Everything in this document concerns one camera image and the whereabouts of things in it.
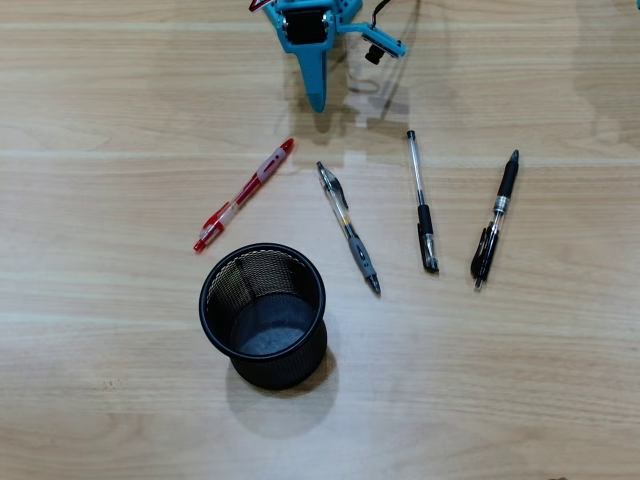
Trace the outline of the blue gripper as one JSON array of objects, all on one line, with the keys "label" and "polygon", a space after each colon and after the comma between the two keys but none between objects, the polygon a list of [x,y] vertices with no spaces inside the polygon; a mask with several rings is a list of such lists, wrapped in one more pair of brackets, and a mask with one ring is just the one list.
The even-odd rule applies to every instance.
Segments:
[{"label": "blue gripper", "polygon": [[329,49],[335,37],[362,8],[361,1],[272,1],[269,19],[282,47],[294,53],[306,97],[314,111],[324,111],[328,97]]}]

